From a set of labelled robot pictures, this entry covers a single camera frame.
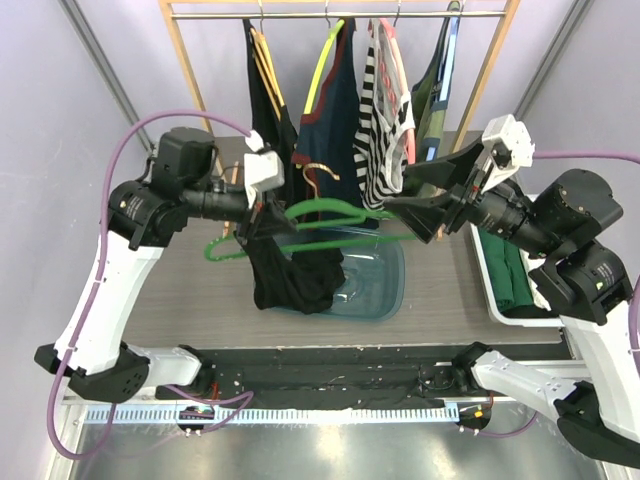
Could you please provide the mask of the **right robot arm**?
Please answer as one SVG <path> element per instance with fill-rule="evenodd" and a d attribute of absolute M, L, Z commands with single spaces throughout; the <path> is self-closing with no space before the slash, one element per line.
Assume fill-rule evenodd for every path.
<path fill-rule="evenodd" d="M 385 207 L 424 242 L 438 231 L 454 233 L 469 223 L 538 260 L 530 278 L 589 372 L 581 381 L 555 377 L 477 342 L 453 359 L 455 389 L 509 396 L 553 421 L 582 454 L 635 468 L 639 286 L 630 281 L 620 257 L 599 241 L 623 209 L 609 184 L 584 169 L 564 172 L 530 199 L 512 176 L 533 159 L 532 144 L 477 141 L 406 169 L 409 179 L 438 187 L 438 196 L 394 197 Z"/>

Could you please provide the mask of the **green velvet hanger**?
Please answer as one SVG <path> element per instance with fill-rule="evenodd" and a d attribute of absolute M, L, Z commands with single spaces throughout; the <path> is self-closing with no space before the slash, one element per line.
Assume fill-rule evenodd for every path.
<path fill-rule="evenodd" d="M 300 232 L 338 232 L 350 233 L 348 227 L 360 225 L 368 219 L 373 220 L 390 220 L 394 219 L 394 215 L 384 210 L 370 211 L 363 207 L 356 207 L 346 201 L 333 198 L 317 198 L 305 200 L 289 207 L 284 216 L 287 220 L 293 222 L 299 217 L 316 213 L 319 217 L 316 221 L 303 221 L 295 224 L 295 234 Z M 344 239 L 344 240 L 324 240 L 310 243 L 297 243 L 289 245 L 281 245 L 280 250 L 284 254 L 293 254 L 298 252 L 319 251 L 326 249 L 341 249 L 352 246 L 362 245 L 378 245 L 381 243 L 389 243 L 393 241 L 411 241 L 417 237 L 412 234 L 401 234 L 391 236 L 374 236 L 363 239 Z"/>

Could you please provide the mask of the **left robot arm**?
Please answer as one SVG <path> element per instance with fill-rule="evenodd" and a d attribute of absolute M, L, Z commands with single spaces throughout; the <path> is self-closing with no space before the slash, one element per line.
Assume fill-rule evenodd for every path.
<path fill-rule="evenodd" d="M 149 177 L 109 194 L 79 304 L 59 339 L 34 355 L 80 398 L 121 404 L 144 388 L 176 386 L 193 399 L 211 391 L 212 363 L 198 350 L 143 348 L 122 337 L 145 280 L 189 219 L 235 223 L 243 242 L 294 231 L 274 194 L 285 183 L 281 159 L 257 132 L 245 142 L 242 185 L 213 176 L 219 150 L 212 134 L 178 127 L 161 136 Z"/>

